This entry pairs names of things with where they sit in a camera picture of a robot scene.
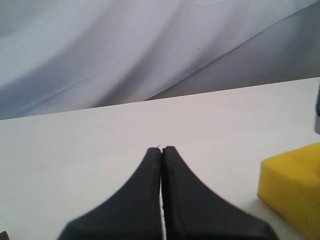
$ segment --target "yellow foam block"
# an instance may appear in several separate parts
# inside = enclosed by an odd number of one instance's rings
[[[320,143],[264,160],[258,196],[310,240],[320,240]]]

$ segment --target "yellow sponge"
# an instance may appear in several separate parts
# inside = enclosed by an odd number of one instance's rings
[[[258,196],[310,240],[320,240],[320,143],[264,160]]]

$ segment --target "white tabletop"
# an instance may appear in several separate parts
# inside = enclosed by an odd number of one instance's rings
[[[176,146],[213,191],[303,239],[257,197],[260,162],[314,142],[319,79],[0,121],[0,231],[54,240],[104,202],[148,147]]]

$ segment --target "black rubber gripper pad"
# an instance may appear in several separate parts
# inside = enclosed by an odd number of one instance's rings
[[[105,203],[71,221],[58,240],[162,240],[160,164],[161,151],[149,148],[125,185]]]
[[[206,187],[173,146],[162,152],[161,191],[167,240],[278,239],[267,223]]]

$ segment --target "gray object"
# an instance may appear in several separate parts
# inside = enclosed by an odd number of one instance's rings
[[[287,17],[151,100],[320,76],[320,1]]]

